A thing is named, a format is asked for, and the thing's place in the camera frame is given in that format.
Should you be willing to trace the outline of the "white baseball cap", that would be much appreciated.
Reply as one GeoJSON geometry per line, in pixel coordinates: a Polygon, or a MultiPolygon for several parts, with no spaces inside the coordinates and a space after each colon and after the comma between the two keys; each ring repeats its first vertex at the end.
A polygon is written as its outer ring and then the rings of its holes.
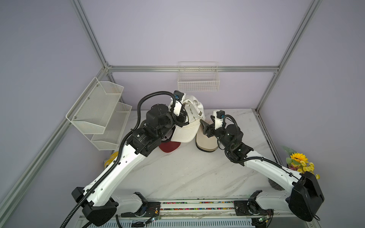
{"type": "Polygon", "coordinates": [[[172,135],[172,142],[189,143],[192,141],[199,129],[200,120],[205,120],[203,104],[192,95],[185,93],[185,98],[182,103],[182,110],[186,111],[189,117],[188,125],[176,125],[172,135]]]}

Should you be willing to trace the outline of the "dark red baseball cap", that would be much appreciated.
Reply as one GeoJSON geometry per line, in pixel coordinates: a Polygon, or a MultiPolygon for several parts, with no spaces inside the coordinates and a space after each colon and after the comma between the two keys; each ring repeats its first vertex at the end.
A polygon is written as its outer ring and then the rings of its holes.
{"type": "Polygon", "coordinates": [[[160,150],[162,150],[164,153],[171,153],[175,150],[177,150],[180,147],[180,142],[162,142],[159,145],[160,150]]]}

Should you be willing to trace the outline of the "yellow object behind arm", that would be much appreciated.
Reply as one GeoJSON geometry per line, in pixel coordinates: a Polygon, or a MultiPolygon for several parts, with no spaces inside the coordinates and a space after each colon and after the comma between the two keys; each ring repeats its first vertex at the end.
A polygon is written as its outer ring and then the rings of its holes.
{"type": "Polygon", "coordinates": [[[106,169],[118,157],[119,152],[114,152],[110,157],[104,160],[104,168],[106,169]]]}

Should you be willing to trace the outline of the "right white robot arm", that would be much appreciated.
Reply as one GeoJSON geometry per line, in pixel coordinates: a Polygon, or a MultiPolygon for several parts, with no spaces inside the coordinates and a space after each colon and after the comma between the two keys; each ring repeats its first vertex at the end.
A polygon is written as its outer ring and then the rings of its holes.
{"type": "Polygon", "coordinates": [[[243,133],[236,123],[219,128],[204,120],[200,123],[204,135],[215,137],[223,145],[230,162],[261,173],[286,192],[279,196],[257,190],[251,195],[249,208],[290,211],[307,222],[319,219],[317,212],[325,198],[314,174],[294,171],[259,154],[242,142],[243,133]]]}

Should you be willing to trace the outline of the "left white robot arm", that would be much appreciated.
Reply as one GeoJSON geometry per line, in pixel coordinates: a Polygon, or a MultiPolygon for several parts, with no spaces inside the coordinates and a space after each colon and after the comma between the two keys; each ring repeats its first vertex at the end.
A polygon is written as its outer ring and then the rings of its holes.
{"type": "Polygon", "coordinates": [[[165,143],[165,136],[170,135],[168,140],[174,143],[188,143],[195,138],[200,119],[204,118],[203,111],[195,110],[187,102],[172,102],[169,106],[153,105],[146,113],[144,124],[141,124],[141,112],[138,111],[136,126],[121,141],[117,157],[93,182],[86,187],[77,187],[72,192],[77,204],[67,218],[82,208],[88,225],[99,227],[120,209],[141,212],[145,205],[140,193],[136,192],[122,200],[113,195],[115,190],[135,166],[165,143]]]}

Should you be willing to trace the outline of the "beige baseball cap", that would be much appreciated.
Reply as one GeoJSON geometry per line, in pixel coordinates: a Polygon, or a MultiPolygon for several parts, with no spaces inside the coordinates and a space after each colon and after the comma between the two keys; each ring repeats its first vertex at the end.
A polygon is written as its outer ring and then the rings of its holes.
{"type": "Polygon", "coordinates": [[[203,134],[203,124],[200,123],[198,132],[195,138],[196,147],[203,152],[212,153],[218,149],[217,139],[215,137],[207,137],[203,134]]]}

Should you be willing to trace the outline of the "white mesh two-tier shelf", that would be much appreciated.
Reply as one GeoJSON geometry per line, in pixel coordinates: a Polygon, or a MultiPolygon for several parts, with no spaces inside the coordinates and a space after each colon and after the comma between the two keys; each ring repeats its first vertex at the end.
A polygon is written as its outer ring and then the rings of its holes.
{"type": "Polygon", "coordinates": [[[94,78],[66,119],[99,151],[119,148],[132,106],[121,102],[124,87],[94,78]]]}

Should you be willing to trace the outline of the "sunflower bouquet in vase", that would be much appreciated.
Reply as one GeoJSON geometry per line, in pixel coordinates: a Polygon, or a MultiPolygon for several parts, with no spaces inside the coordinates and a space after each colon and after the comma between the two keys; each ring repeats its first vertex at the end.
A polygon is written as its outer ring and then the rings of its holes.
{"type": "Polygon", "coordinates": [[[309,162],[305,154],[298,153],[294,149],[287,146],[282,146],[282,148],[288,154],[288,157],[286,158],[286,165],[288,169],[301,174],[309,172],[315,175],[317,180],[321,178],[319,174],[315,173],[314,163],[309,162]]]}

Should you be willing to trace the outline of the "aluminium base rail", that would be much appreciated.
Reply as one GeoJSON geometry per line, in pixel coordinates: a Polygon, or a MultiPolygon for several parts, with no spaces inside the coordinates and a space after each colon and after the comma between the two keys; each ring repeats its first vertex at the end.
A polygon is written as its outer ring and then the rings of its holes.
{"type": "Polygon", "coordinates": [[[288,211],[263,210],[250,215],[246,200],[157,200],[144,216],[113,216],[104,228],[318,228],[317,221],[305,222],[288,211]]]}

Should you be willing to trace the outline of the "aluminium frame rails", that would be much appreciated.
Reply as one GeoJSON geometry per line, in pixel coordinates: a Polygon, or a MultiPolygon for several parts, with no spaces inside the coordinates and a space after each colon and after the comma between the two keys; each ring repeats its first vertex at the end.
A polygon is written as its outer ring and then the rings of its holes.
{"type": "MultiPolygon", "coordinates": [[[[102,79],[103,77],[108,77],[109,80],[113,80],[113,72],[179,72],[181,69],[178,66],[108,66],[103,54],[101,53],[100,46],[96,40],[89,20],[87,19],[86,13],[82,6],[81,1],[71,1],[72,7],[75,10],[80,23],[86,32],[86,35],[93,46],[94,51],[96,51],[98,59],[103,65],[97,74],[97,79],[102,79]]],[[[290,44],[285,51],[285,54],[280,61],[278,66],[218,66],[213,68],[211,66],[183,66],[182,69],[187,72],[273,72],[274,76],[270,80],[268,87],[266,88],[263,97],[260,99],[256,111],[259,111],[266,99],[268,98],[274,84],[278,80],[280,74],[282,73],[285,65],[287,64],[289,58],[291,57],[294,49],[299,43],[305,29],[314,17],[318,7],[321,5],[321,1],[312,1],[306,10],[303,19],[301,20],[299,27],[297,28],[290,44]]],[[[66,130],[71,125],[71,122],[64,118],[60,125],[56,128],[51,137],[43,145],[39,153],[36,155],[34,160],[29,164],[27,169],[17,180],[11,190],[8,192],[4,200],[1,202],[1,216],[2,220],[6,220],[10,214],[12,214],[18,207],[20,202],[26,195],[29,187],[35,177],[40,172],[41,168],[44,166],[45,162],[53,153],[55,147],[60,142],[61,138],[64,136],[66,130]]]]}

